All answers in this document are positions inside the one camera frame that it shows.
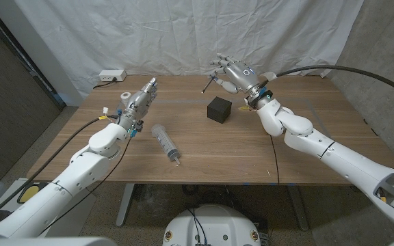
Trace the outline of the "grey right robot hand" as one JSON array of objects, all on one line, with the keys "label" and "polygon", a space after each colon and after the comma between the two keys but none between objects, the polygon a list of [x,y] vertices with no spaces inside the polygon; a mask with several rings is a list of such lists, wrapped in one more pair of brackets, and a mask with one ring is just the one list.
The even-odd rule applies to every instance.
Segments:
[{"label": "grey right robot hand", "polygon": [[232,56],[217,54],[217,59],[210,62],[216,66],[209,74],[214,81],[230,94],[243,92],[246,94],[246,104],[252,109],[260,109],[263,97],[272,97],[269,92],[263,91],[264,83],[259,81],[257,73],[244,61]]}]

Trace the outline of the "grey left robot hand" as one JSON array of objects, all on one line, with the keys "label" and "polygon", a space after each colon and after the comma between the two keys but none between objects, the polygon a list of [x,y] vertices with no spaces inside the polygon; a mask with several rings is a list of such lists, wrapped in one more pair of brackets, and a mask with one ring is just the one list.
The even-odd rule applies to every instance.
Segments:
[{"label": "grey left robot hand", "polygon": [[116,107],[118,115],[116,123],[128,133],[131,133],[135,128],[140,131],[142,129],[142,118],[148,113],[151,103],[157,96],[156,91],[157,79],[153,77],[136,93],[123,92]]}]

